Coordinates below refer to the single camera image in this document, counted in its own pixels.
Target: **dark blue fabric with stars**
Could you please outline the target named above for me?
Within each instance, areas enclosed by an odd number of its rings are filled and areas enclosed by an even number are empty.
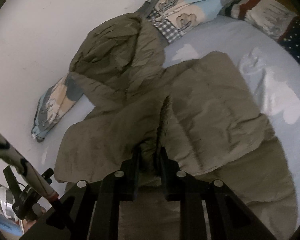
[[[279,41],[279,44],[285,48],[300,64],[300,21],[297,20],[287,32],[285,37]]]

